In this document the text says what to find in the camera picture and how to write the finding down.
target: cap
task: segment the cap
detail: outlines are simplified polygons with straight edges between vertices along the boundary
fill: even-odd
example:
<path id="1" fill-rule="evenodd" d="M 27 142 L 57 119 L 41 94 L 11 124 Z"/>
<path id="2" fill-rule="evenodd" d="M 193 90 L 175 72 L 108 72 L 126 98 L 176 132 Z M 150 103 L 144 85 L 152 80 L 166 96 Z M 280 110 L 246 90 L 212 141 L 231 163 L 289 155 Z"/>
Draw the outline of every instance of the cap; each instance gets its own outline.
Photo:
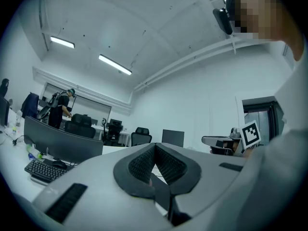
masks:
<path id="1" fill-rule="evenodd" d="M 68 89 L 67 91 L 71 92 L 73 95 L 75 94 L 75 90 L 73 88 Z"/>

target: wall trim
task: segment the wall trim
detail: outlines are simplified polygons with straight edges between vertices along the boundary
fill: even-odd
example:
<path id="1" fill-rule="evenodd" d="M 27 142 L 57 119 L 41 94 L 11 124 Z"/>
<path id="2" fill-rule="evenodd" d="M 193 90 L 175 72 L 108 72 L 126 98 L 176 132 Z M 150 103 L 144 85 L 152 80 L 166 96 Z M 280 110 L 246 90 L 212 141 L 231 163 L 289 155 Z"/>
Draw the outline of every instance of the wall trim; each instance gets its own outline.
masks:
<path id="1" fill-rule="evenodd" d="M 37 67 L 32 67 L 32 74 L 34 80 L 45 81 L 49 84 L 55 85 L 62 89 L 74 88 L 76 93 L 84 98 L 97 101 L 99 103 L 108 105 L 113 111 L 122 113 L 124 115 L 130 115 L 131 113 L 131 103 L 126 103 L 121 100 L 109 97 L 102 93 L 96 92 L 94 90 L 88 89 L 84 86 L 78 85 L 74 82 L 63 79 L 57 75 L 54 75 L 48 71 L 39 69 Z"/>
<path id="2" fill-rule="evenodd" d="M 275 101 L 275 90 L 257 92 L 239 92 L 235 95 L 238 113 L 238 127 L 245 125 L 243 101 L 245 104 L 267 103 Z"/>

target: cable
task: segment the cable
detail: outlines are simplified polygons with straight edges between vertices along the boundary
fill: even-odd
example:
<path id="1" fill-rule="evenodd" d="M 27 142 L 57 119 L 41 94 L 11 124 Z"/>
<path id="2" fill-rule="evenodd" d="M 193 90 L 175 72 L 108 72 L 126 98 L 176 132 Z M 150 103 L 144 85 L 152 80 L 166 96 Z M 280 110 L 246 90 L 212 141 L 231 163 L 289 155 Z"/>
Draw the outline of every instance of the cable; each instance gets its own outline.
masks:
<path id="1" fill-rule="evenodd" d="M 72 167 L 75 167 L 75 166 L 77 166 L 78 164 L 76 164 L 76 163 L 74 163 L 74 165 L 72 165 L 72 163 L 66 163 L 66 162 L 63 162 L 62 160 L 60 160 L 59 158 L 56 158 L 56 157 L 54 157 L 54 160 L 55 161 L 60 161 L 60 162 L 62 162 L 62 163 L 65 163 L 66 165 L 69 165 L 69 166 L 72 166 Z"/>
<path id="2" fill-rule="evenodd" d="M 35 143 L 34 143 L 34 141 L 33 141 L 28 135 L 22 135 L 22 136 L 20 136 L 19 138 L 17 138 L 16 140 L 13 140 L 13 145 L 14 145 L 14 146 L 17 144 L 17 140 L 20 139 L 21 137 L 25 137 L 25 138 L 29 139 L 29 140 L 32 142 L 32 144 L 34 145 L 34 148 L 35 148 L 35 149 L 37 148 L 36 145 L 35 145 Z"/>

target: keyboard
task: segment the keyboard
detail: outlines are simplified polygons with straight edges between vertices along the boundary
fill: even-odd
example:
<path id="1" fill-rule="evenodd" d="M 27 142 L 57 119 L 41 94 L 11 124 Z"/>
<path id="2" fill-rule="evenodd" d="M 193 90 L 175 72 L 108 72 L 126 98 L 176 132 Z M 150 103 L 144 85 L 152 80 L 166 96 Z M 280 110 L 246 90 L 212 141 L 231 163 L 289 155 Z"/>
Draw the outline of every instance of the keyboard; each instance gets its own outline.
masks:
<path id="1" fill-rule="evenodd" d="M 65 169 L 49 166 L 41 161 L 33 159 L 26 167 L 25 171 L 43 182 L 50 183 L 61 177 L 67 171 Z"/>

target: ceiling pipe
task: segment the ceiling pipe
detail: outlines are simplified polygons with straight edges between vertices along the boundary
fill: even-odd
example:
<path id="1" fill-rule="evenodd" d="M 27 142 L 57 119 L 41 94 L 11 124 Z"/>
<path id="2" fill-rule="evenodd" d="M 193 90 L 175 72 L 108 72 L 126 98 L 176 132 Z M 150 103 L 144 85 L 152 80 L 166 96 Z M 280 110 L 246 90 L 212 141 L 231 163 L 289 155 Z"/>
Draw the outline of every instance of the ceiling pipe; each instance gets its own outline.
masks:
<path id="1" fill-rule="evenodd" d="M 233 40 L 234 40 L 234 42 L 241 41 L 238 37 L 235 37 Z M 137 89 L 138 89 L 139 87 L 141 87 L 143 84 L 146 84 L 146 83 L 149 82 L 150 80 L 152 80 L 152 79 L 158 77 L 159 75 L 165 73 L 166 71 L 168 71 L 169 69 L 175 67 L 176 65 L 179 65 L 179 64 L 181 64 L 182 62 L 189 60 L 190 58 L 193 58 L 193 57 L 198 56 L 198 55 L 200 55 L 200 54 L 203 54 L 203 53 L 205 53 L 205 52 L 207 52 L 207 51 L 211 51 L 211 50 L 213 50 L 213 49 L 216 49 L 216 48 L 219 48 L 219 47 L 228 45 L 228 44 L 232 44 L 232 39 L 231 39 L 231 38 L 230 38 L 230 39 L 223 40 L 223 41 L 220 41 L 220 42 L 217 42 L 217 43 L 215 43 L 215 44 L 211 44 L 211 45 L 206 46 L 206 47 L 204 47 L 204 48 L 202 48 L 202 49 L 200 49 L 200 50 L 198 50 L 198 51 L 195 51 L 195 52 L 193 52 L 193 53 L 191 53 L 191 54 L 189 54 L 189 55 L 187 55 L 187 56 L 184 56 L 184 57 L 182 57 L 181 59 L 179 59 L 179 60 L 177 60 L 177 61 L 171 63 L 170 65 L 164 67 L 163 69 L 161 69 L 161 70 L 158 71 L 157 73 L 153 74 L 152 76 L 148 77 L 145 81 L 143 81 L 143 82 L 141 82 L 140 84 L 138 84 L 138 85 L 134 88 L 134 90 L 137 90 Z"/>
<path id="2" fill-rule="evenodd" d="M 242 48 L 242 47 L 247 47 L 247 46 L 252 46 L 252 45 L 258 45 L 258 44 L 260 44 L 260 43 L 266 43 L 266 42 L 267 42 L 267 41 L 265 41 L 265 40 L 263 40 L 263 41 L 256 40 L 256 41 L 250 41 L 250 42 L 245 42 L 245 41 L 243 41 L 243 42 L 239 42 L 239 43 L 237 44 L 237 47 L 236 47 L 236 48 Z M 147 82 L 147 86 L 153 84 L 154 82 L 157 82 L 158 80 L 160 80 L 160 79 L 162 79 L 162 78 L 164 78 L 164 77 L 166 77 L 166 76 L 168 76 L 168 75 L 170 75 L 170 74 L 172 74 L 172 73 L 175 73 L 175 72 L 177 72 L 177 71 L 179 71 L 179 70 L 181 70 L 181 69 L 183 69 L 183 68 L 185 68 L 185 67 L 188 67 L 188 66 L 190 66 L 190 65 L 192 65 L 192 64 L 194 64 L 194 63 L 197 63 L 197 62 L 199 62 L 199 61 L 202 61 L 202 60 L 204 60 L 204 59 L 206 59 L 206 58 L 209 58 L 209 57 L 212 57 L 212 56 L 215 56 L 215 55 L 218 55 L 218 54 L 222 54 L 222 53 L 225 53 L 225 52 L 228 52 L 228 51 L 232 51 L 232 50 L 234 50 L 234 47 L 235 47 L 235 44 L 233 45 L 233 42 L 232 42 L 231 45 L 229 45 L 229 46 L 227 46 L 227 47 L 225 47 L 225 48 L 223 48 L 223 49 L 220 49 L 220 50 L 211 52 L 211 53 L 206 54 L 206 55 L 203 55 L 203 56 L 201 56 L 201 57 L 199 57 L 199 58 L 197 58 L 197 59 L 194 59 L 194 60 L 192 60 L 192 61 L 189 61 L 189 62 L 187 62 L 187 63 L 185 63 L 185 64 L 182 64 L 182 65 L 180 65 L 180 66 L 174 68 L 173 70 L 171 70 L 171 71 L 169 71 L 169 72 L 166 72 L 165 74 L 160 75 L 159 77 L 153 79 L 152 81 Z M 137 90 L 135 90 L 135 91 L 140 91 L 140 90 L 142 90 L 143 88 L 144 88 L 144 86 L 140 86 L 140 87 L 139 87 Z"/>

